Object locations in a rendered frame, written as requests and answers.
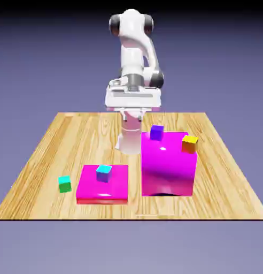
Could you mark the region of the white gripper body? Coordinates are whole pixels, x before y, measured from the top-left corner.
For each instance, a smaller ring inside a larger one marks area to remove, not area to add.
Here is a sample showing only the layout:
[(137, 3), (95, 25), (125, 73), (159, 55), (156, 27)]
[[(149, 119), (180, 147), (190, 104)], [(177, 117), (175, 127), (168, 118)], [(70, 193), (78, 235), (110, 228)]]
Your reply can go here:
[(139, 91), (129, 91), (127, 86), (108, 86), (105, 106), (116, 110), (157, 110), (161, 107), (161, 90), (139, 86)]

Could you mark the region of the small purple cube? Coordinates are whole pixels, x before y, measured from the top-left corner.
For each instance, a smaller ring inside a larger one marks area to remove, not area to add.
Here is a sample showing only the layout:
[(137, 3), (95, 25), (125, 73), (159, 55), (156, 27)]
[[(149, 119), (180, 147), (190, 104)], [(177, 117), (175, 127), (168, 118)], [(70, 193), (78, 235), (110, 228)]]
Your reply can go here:
[(164, 135), (164, 127), (160, 125), (152, 125), (150, 130), (150, 140), (161, 141)]

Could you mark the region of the small yellow cube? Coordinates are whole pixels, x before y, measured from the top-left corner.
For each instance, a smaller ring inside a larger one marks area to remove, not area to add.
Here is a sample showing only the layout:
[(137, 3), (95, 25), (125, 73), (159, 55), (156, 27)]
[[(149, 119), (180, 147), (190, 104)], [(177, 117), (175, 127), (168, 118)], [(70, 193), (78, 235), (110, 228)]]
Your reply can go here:
[(198, 137), (185, 135), (182, 139), (181, 151), (183, 153), (194, 154), (197, 149)]

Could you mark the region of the small cyan cube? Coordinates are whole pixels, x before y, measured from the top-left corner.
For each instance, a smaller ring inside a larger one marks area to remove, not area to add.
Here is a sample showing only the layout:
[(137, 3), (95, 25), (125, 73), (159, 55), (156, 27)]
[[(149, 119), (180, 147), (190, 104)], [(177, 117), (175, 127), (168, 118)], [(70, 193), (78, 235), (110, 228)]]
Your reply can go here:
[(100, 182), (108, 183), (112, 174), (112, 166), (99, 165), (96, 169), (96, 179)]

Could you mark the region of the small green cube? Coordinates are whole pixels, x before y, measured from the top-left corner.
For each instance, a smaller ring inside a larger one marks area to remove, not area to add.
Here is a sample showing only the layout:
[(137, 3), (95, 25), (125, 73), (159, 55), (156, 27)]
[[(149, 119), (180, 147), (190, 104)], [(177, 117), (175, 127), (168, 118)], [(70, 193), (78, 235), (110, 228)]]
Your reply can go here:
[(70, 192), (72, 190), (70, 176), (58, 177), (58, 186), (60, 193)]

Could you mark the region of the large magenta tall box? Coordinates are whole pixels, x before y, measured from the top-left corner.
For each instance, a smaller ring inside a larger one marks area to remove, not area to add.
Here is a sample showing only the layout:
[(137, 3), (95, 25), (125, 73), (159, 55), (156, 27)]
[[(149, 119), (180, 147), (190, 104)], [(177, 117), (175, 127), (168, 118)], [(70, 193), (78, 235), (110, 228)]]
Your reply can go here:
[(187, 132), (164, 132), (161, 141), (150, 140), (149, 132), (141, 133), (142, 195), (193, 194), (197, 154), (182, 152), (182, 139)]

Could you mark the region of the large magenta flat box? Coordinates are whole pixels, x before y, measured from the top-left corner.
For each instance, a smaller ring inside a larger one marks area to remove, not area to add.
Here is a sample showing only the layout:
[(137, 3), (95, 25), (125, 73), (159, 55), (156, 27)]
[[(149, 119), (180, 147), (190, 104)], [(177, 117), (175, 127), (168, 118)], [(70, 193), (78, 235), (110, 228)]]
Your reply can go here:
[(111, 165), (108, 183), (97, 181), (99, 165), (84, 165), (76, 189), (77, 204), (127, 204), (128, 165)]

